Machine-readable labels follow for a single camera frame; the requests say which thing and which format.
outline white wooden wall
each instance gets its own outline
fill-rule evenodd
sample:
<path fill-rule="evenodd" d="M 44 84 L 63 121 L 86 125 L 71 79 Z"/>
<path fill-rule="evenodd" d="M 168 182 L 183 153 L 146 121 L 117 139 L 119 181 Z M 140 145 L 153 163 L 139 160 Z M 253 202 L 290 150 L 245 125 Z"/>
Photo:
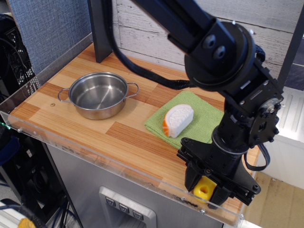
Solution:
<path fill-rule="evenodd" d="M 253 30 L 266 52 L 263 64 L 278 77 L 304 0 L 197 0 L 206 12 Z M 131 0 L 113 0 L 115 38 L 128 56 L 184 70 L 184 54 L 167 40 L 167 31 Z"/>

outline wooden countertop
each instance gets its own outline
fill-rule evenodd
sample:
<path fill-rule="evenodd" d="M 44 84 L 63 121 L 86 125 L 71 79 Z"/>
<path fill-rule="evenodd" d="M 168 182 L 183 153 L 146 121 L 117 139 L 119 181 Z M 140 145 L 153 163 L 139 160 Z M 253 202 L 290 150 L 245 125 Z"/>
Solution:
<path fill-rule="evenodd" d="M 184 72 L 138 59 L 132 60 L 166 78 L 187 79 Z M 116 73 L 127 82 L 136 82 L 140 87 L 138 95 L 128 98 L 119 114 L 105 120 L 89 120 L 82 117 L 72 103 L 58 100 L 57 95 L 62 88 L 69 88 L 83 75 L 99 71 Z M 129 94 L 136 90 L 135 86 L 129 86 Z M 194 92 L 214 107 L 223 110 L 224 98 L 220 94 L 199 88 L 185 90 Z M 182 197 L 183 191 L 187 191 L 184 187 L 185 162 L 176 156 L 175 148 L 146 130 L 143 125 L 153 113 L 180 92 L 135 75 L 113 54 L 102 63 L 97 63 L 94 47 L 91 45 L 18 106 L 11 115 L 37 126 L 35 129 L 30 129 L 29 125 L 24 127 L 23 131 L 29 131 L 31 135 L 40 135 L 44 141 L 51 141 L 50 144 L 55 146 L 61 144 L 62 149 L 83 155 L 90 162 L 107 163 L 119 169 L 123 166 L 130 167 L 125 167 L 123 171 L 131 178 L 151 183 L 145 176 L 147 174 L 148 177 L 153 177 L 152 184 L 155 187 Z M 61 98 L 68 98 L 67 93 L 62 93 Z M 257 153 L 257 149 L 248 153 L 251 164 L 256 163 Z M 186 193 L 185 195 L 187 201 L 191 201 L 197 208 L 207 207 L 189 199 Z M 239 200 L 229 198 L 222 206 L 239 214 L 242 205 Z M 235 220 L 229 218 L 224 211 L 213 211 L 212 216 L 220 217 L 221 220 Z"/>

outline wooden board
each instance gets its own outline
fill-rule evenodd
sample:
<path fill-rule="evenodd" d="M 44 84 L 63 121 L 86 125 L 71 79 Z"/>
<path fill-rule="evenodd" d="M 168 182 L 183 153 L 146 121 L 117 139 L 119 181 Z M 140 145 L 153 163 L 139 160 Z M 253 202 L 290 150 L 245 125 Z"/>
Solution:
<path fill-rule="evenodd" d="M 118 18 L 118 25 L 115 24 L 115 37 L 119 47 L 132 57 L 183 70 L 184 54 L 167 40 L 167 31 L 132 1 L 116 2 L 118 16 L 114 15 Z M 283 0 L 197 0 L 197 3 L 220 20 L 235 20 L 247 30 L 253 30 L 255 43 L 266 53 L 264 66 L 270 69 L 272 77 L 278 78 L 303 0 L 288 4 Z"/>
<path fill-rule="evenodd" d="M 186 79 L 184 72 L 133 60 L 166 78 Z M 138 95 L 128 98 L 120 113 L 105 120 L 89 120 L 82 117 L 73 104 L 58 100 L 57 95 L 62 88 L 69 88 L 83 75 L 99 71 L 119 74 L 127 82 L 136 82 L 139 85 Z M 129 86 L 129 94 L 136 90 L 137 87 Z M 199 88 L 185 90 L 191 90 L 214 107 L 223 110 L 224 98 L 220 94 Z M 63 150 L 85 155 L 85 159 L 98 165 L 105 166 L 106 163 L 107 168 L 123 169 L 131 178 L 152 182 L 155 187 L 182 198 L 189 197 L 184 187 L 185 162 L 176 156 L 175 148 L 146 130 L 143 124 L 179 92 L 131 73 L 112 54 L 101 64 L 96 63 L 94 47 L 91 45 L 11 115 L 38 127 L 30 129 L 30 125 L 25 125 L 23 131 L 29 131 L 29 134 L 40 135 L 43 139 L 52 141 L 51 144 L 55 146 L 63 145 Z M 67 93 L 62 93 L 61 99 L 68 99 Z M 251 164 L 256 163 L 257 153 L 257 149 L 250 151 L 248 160 Z M 200 203 L 194 199 L 187 200 L 192 201 L 196 208 L 206 207 L 198 206 Z M 242 203 L 229 198 L 223 207 L 239 214 Z M 236 221 L 235 216 L 224 210 L 214 210 L 212 213 L 221 220 Z"/>

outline cooking pot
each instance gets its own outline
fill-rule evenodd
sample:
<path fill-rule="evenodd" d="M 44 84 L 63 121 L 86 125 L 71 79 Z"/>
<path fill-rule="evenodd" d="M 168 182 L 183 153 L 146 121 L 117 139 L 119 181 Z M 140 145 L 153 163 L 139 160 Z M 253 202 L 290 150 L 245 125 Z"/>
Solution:
<path fill-rule="evenodd" d="M 127 96 L 128 85 L 137 86 L 137 92 Z M 61 100 L 60 94 L 68 91 L 70 100 Z M 127 83 L 121 76 L 110 72 L 96 72 L 76 80 L 70 88 L 60 90 L 58 99 L 71 102 L 85 118 L 101 120 L 119 113 L 125 105 L 125 99 L 138 94 L 139 86 L 135 82 Z"/>

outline green towel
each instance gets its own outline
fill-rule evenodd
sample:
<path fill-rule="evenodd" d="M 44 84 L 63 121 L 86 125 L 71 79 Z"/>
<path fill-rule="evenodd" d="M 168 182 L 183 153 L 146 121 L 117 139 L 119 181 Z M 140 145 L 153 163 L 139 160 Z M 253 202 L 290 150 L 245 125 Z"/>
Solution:
<path fill-rule="evenodd" d="M 194 111 L 192 122 L 176 138 L 168 137 L 162 130 L 166 113 L 174 106 L 188 104 Z M 145 123 L 145 127 L 165 142 L 179 149 L 181 139 L 191 138 L 203 143 L 211 143 L 213 129 L 219 125 L 223 112 L 200 99 L 190 91 L 182 91 L 154 113 Z"/>

